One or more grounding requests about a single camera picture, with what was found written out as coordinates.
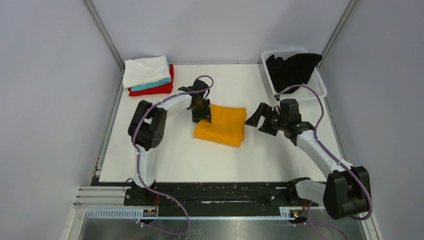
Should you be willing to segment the yellow t shirt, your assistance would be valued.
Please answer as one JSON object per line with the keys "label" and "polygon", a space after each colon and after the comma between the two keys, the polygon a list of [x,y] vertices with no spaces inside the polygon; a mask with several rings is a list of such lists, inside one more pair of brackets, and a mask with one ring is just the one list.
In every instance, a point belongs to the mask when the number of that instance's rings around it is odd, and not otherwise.
{"label": "yellow t shirt", "polygon": [[239,148],[245,139],[246,108],[211,104],[210,109],[211,120],[201,120],[194,128],[193,137]]}

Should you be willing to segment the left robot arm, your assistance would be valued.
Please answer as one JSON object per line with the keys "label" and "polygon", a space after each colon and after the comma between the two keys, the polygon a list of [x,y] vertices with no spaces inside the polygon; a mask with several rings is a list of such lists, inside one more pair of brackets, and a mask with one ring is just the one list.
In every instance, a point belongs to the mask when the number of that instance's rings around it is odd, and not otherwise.
{"label": "left robot arm", "polygon": [[135,150],[135,175],[132,194],[144,206],[152,204],[156,181],[157,147],[165,135],[167,118],[182,110],[190,110],[192,121],[212,121],[211,101],[200,93],[184,94],[179,91],[157,103],[142,100],[138,103],[128,127],[128,135]]}

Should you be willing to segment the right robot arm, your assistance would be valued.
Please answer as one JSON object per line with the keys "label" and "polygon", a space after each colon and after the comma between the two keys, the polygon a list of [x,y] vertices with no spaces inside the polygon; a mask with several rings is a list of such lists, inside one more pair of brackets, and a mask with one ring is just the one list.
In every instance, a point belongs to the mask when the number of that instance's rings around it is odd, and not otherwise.
{"label": "right robot arm", "polygon": [[309,177],[290,180],[287,184],[287,201],[293,206],[305,200],[324,206],[334,219],[355,218],[358,214],[372,213],[371,184],[368,171],[363,166],[353,166],[343,158],[334,156],[319,140],[316,128],[302,120],[299,104],[295,99],[280,101],[271,107],[262,102],[245,125],[257,127],[260,118],[264,121],[258,130],[276,136],[279,131],[294,146],[306,153],[326,177],[326,182]]}

